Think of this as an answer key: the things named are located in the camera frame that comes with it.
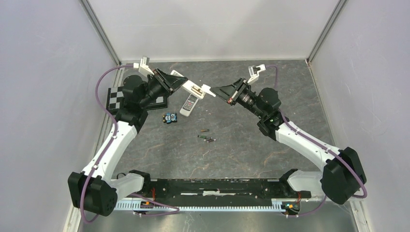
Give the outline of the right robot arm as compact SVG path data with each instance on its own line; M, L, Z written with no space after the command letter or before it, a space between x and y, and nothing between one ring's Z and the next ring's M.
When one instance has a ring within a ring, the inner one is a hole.
M333 202L344 204L351 197L368 196L366 174L356 150L329 145L296 126L280 110L277 90L266 87L256 93L241 78L231 85L211 87L209 93L231 106L242 105L258 117L264 136L287 145L321 169L321 190Z

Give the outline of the white long remote control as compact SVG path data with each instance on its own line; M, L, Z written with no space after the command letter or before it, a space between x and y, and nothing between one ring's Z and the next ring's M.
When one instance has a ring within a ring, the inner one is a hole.
M178 90L180 89L187 91L188 93L194 95L198 99L203 99L205 95L216 97L216 94L210 90L210 86L206 84L202 84L201 86L199 86L191 80L187 80Z

